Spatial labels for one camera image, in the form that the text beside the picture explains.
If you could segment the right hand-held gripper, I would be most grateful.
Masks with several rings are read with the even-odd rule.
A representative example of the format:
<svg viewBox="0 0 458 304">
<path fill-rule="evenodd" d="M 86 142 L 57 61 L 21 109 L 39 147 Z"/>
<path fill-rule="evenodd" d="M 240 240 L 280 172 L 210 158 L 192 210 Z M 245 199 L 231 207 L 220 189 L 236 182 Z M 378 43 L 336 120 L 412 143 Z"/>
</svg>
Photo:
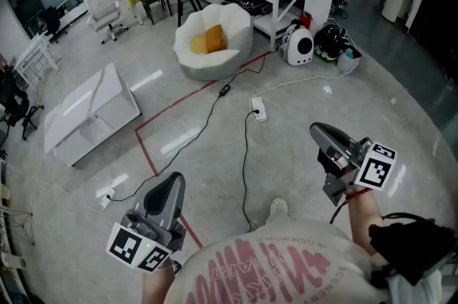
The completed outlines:
<svg viewBox="0 0 458 304">
<path fill-rule="evenodd" d="M 310 126 L 310 134 L 320 148 L 318 162 L 326 173 L 323 191 L 334 205 L 355 186 L 384 189 L 396 164 L 395 150 L 369 138 L 355 142 L 340 129 L 321 122 Z"/>
</svg>

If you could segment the orange cushion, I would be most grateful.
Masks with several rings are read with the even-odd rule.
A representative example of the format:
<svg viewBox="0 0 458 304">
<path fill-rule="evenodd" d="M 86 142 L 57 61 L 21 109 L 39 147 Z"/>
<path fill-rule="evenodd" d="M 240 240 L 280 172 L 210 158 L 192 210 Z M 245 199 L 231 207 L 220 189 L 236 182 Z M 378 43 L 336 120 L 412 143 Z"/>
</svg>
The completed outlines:
<svg viewBox="0 0 458 304">
<path fill-rule="evenodd" d="M 225 50 L 227 43 L 223 36 L 223 28 L 220 24 L 209 28 L 205 33 L 205 45 L 207 53 Z"/>
</svg>

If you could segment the person's right forearm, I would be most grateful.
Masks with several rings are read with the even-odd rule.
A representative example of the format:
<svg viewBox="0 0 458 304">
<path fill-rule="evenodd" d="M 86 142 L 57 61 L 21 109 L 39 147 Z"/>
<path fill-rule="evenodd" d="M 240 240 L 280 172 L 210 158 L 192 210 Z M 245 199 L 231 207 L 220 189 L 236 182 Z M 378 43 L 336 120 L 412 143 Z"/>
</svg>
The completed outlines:
<svg viewBox="0 0 458 304">
<path fill-rule="evenodd" d="M 372 225 L 383 226 L 379 205 L 373 190 L 362 186 L 353 186 L 345 191 L 349 206 L 349 220 L 353 242 L 363 248 L 370 256 L 376 254 L 371 246 L 369 228 Z"/>
</svg>

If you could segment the person's left forearm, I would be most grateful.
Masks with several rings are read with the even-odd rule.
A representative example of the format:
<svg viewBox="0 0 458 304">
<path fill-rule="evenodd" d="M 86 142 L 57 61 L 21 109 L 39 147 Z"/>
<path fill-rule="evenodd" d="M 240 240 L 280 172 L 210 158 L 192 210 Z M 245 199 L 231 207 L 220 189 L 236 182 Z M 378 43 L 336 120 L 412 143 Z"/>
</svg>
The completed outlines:
<svg viewBox="0 0 458 304">
<path fill-rule="evenodd" d="M 153 273 L 143 275 L 142 304 L 164 304 L 174 280 L 174 262 L 167 258 Z"/>
</svg>

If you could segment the white beanbag chair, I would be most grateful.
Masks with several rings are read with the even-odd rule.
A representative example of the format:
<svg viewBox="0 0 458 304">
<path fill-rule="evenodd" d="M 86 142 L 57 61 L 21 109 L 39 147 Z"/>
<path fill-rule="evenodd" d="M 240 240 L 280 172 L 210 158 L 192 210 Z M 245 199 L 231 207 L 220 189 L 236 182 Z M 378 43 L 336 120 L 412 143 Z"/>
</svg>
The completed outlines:
<svg viewBox="0 0 458 304">
<path fill-rule="evenodd" d="M 197 36 L 221 26 L 226 47 L 205 54 L 192 51 L 192 41 Z M 175 32 L 173 50 L 182 72 L 189 78 L 213 81 L 229 77 L 247 60 L 253 46 L 253 20 L 237 4 L 210 4 L 189 15 Z"/>
</svg>

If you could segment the red floor tape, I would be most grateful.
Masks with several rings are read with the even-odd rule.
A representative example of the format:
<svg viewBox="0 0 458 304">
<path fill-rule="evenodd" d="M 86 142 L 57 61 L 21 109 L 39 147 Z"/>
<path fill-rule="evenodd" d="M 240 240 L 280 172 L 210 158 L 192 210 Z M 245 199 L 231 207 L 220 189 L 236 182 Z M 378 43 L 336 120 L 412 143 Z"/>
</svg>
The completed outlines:
<svg viewBox="0 0 458 304">
<path fill-rule="evenodd" d="M 253 72 L 252 69 L 249 69 L 248 67 L 258 61 L 259 59 L 263 59 L 263 61 L 265 61 L 265 57 L 267 55 L 271 54 L 271 51 L 268 51 L 264 54 L 261 54 L 260 56 L 258 57 L 255 57 L 254 59 L 251 59 L 249 62 L 246 62 L 242 65 L 241 69 L 242 71 L 236 73 L 234 75 L 234 77 L 236 75 L 239 75 L 239 74 L 242 74 L 243 72 Z M 146 121 L 144 121 L 140 126 L 138 126 L 136 129 L 135 129 L 135 136 L 137 138 L 137 142 L 138 142 L 138 145 L 141 147 L 141 150 L 147 160 L 147 163 L 148 165 L 150 166 L 150 169 L 152 170 L 152 173 L 153 173 L 153 176 L 152 177 L 157 177 L 159 175 L 161 175 L 166 169 L 167 167 L 164 167 L 162 169 L 161 172 L 158 172 L 157 171 L 157 168 L 155 166 L 155 164 L 153 163 L 152 161 L 152 158 L 145 146 L 145 143 L 144 143 L 144 140 L 142 138 L 142 135 L 140 134 L 141 133 L 141 130 L 145 127 L 147 127 L 149 124 L 151 124 L 153 121 L 155 121 L 158 117 L 162 116 L 164 113 L 166 113 L 168 110 L 170 109 L 173 109 L 174 107 L 176 107 L 177 105 L 179 105 L 180 103 L 184 102 L 186 99 L 189 99 L 190 97 L 192 97 L 193 95 L 195 94 L 198 94 L 199 92 L 203 91 L 204 89 L 207 89 L 208 87 L 211 87 L 213 86 L 214 84 L 216 84 L 217 81 L 211 81 L 211 82 L 207 82 L 205 83 L 204 85 L 201 86 L 201 88 L 199 89 L 196 89 L 194 90 L 193 92 L 189 93 L 189 94 L 186 94 L 184 97 L 181 97 L 179 99 L 177 99 L 176 101 L 174 101 L 172 104 L 169 104 L 166 106 L 166 108 L 162 109 L 160 112 L 158 112 L 157 114 L 153 115 L 152 117 L 148 118 Z M 184 228 L 187 230 L 187 233 L 188 235 L 191 237 L 191 239 L 193 240 L 193 242 L 195 243 L 195 245 L 197 246 L 198 249 L 201 249 L 203 247 L 203 244 L 201 243 L 201 241 L 199 240 L 199 238 L 197 237 L 197 235 L 195 234 L 195 232 L 193 231 L 193 229 L 191 228 L 191 226 L 189 225 L 189 223 L 187 222 L 187 220 L 181 215 L 179 216 L 179 222 L 184 226 Z"/>
</svg>

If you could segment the white bag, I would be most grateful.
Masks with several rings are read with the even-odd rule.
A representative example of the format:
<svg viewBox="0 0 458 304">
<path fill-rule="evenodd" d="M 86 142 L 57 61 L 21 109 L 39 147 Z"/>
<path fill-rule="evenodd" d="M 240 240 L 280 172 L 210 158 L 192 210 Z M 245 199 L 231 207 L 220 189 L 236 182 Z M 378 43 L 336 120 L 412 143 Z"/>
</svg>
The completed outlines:
<svg viewBox="0 0 458 304">
<path fill-rule="evenodd" d="M 342 75 L 345 75 L 357 67 L 360 60 L 361 53 L 356 47 L 350 45 L 340 53 L 336 67 Z"/>
</svg>

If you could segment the white power strip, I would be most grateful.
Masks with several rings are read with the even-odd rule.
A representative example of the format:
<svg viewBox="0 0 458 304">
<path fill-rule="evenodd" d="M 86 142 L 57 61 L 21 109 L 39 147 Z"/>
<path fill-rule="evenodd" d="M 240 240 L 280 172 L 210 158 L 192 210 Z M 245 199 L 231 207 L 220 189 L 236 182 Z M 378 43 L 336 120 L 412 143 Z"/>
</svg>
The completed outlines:
<svg viewBox="0 0 458 304">
<path fill-rule="evenodd" d="M 249 99 L 250 115 L 258 123 L 267 120 L 267 112 L 261 97 L 251 97 Z"/>
</svg>

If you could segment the white clog shoe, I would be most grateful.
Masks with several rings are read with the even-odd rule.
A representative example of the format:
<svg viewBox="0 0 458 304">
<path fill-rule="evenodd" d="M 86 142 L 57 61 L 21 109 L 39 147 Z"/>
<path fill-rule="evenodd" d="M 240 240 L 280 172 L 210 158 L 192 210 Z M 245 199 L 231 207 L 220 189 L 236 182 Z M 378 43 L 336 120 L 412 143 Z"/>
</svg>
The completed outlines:
<svg viewBox="0 0 458 304">
<path fill-rule="evenodd" d="M 266 220 L 266 224 L 274 222 L 288 222 L 291 218 L 288 215 L 288 204 L 282 198 L 275 198 L 270 207 L 270 214 Z"/>
</svg>

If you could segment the black helmet bag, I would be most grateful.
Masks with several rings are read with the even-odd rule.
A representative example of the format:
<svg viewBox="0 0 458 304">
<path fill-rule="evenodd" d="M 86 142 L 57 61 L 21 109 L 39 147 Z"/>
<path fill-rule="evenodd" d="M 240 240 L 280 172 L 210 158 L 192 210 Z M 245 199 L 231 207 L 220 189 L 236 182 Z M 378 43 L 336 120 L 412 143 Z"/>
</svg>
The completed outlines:
<svg viewBox="0 0 458 304">
<path fill-rule="evenodd" d="M 349 47 L 346 30 L 335 24 L 327 24 L 320 29 L 314 39 L 314 54 L 327 63 L 335 62 Z"/>
</svg>

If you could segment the white pet carrier backpack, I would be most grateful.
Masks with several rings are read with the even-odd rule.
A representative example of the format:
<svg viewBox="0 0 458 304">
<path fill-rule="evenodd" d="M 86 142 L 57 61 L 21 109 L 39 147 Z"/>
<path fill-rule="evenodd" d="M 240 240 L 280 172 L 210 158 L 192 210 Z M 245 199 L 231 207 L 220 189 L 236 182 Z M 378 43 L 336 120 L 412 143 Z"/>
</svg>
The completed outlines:
<svg viewBox="0 0 458 304">
<path fill-rule="evenodd" d="M 313 57 L 314 42 L 311 32 L 301 24 L 291 24 L 283 33 L 278 53 L 292 67 L 307 64 Z"/>
</svg>

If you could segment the white pink-print t-shirt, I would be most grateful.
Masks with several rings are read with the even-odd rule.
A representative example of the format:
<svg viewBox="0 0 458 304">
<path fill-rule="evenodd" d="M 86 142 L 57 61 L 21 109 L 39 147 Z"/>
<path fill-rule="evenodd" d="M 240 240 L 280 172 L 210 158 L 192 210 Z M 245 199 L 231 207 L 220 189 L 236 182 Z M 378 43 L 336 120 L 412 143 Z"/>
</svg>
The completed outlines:
<svg viewBox="0 0 458 304">
<path fill-rule="evenodd" d="M 326 222 L 276 220 L 197 251 L 165 304 L 389 304 L 371 260 Z"/>
</svg>

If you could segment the white round counter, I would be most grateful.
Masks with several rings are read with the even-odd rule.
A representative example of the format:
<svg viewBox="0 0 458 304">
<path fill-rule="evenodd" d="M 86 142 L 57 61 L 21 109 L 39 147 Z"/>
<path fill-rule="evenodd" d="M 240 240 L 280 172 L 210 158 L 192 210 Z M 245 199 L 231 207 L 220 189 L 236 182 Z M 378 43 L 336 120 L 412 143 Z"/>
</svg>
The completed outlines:
<svg viewBox="0 0 458 304">
<path fill-rule="evenodd" d="M 408 19 L 416 0 L 386 0 L 381 15 L 394 23 L 398 18 Z"/>
</svg>

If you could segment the white office chair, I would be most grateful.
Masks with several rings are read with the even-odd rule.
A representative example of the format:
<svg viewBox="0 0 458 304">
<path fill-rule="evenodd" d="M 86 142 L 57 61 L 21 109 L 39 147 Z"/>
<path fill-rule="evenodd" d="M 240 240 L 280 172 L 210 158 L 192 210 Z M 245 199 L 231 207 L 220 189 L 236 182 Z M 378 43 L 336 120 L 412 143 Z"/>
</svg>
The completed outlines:
<svg viewBox="0 0 458 304">
<path fill-rule="evenodd" d="M 116 0 L 88 0 L 89 18 L 87 26 L 94 32 L 101 32 L 101 45 L 107 41 L 117 41 L 117 36 L 129 30 L 122 23 L 123 16 L 120 4 Z"/>
</svg>

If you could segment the black swivel chair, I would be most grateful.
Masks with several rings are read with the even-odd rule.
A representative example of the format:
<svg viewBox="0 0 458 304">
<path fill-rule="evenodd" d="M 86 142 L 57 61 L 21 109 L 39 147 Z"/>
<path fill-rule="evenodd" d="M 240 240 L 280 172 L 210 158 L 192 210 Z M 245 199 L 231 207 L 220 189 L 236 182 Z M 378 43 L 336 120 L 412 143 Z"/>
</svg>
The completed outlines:
<svg viewBox="0 0 458 304">
<path fill-rule="evenodd" d="M 44 22 L 45 29 L 43 32 L 50 42 L 58 44 L 60 36 L 67 34 L 70 22 L 67 16 L 62 16 L 62 11 L 54 6 L 49 6 L 40 13 L 39 19 Z"/>
</svg>

